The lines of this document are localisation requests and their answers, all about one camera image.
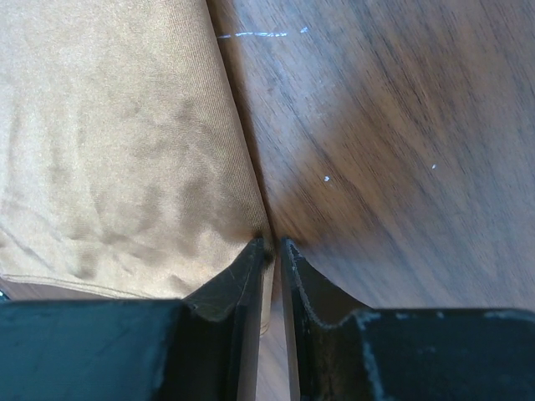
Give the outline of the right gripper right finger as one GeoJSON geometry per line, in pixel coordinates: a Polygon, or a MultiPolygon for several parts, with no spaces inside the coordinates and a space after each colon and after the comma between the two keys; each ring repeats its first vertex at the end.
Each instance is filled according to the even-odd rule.
{"type": "Polygon", "coordinates": [[[294,400],[531,400],[534,315],[373,309],[281,244],[294,400]]]}

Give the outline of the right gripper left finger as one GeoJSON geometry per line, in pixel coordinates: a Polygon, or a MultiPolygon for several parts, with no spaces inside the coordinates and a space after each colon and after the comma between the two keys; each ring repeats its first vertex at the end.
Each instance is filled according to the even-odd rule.
{"type": "Polygon", "coordinates": [[[264,245],[183,299],[4,301],[4,400],[252,400],[264,245]]]}

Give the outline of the brown cloth napkin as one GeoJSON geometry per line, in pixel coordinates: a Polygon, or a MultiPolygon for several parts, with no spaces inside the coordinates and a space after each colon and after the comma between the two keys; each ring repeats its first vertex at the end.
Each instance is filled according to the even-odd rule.
{"type": "Polygon", "coordinates": [[[1,4],[1,276],[186,297],[269,224],[203,1],[1,4]]]}

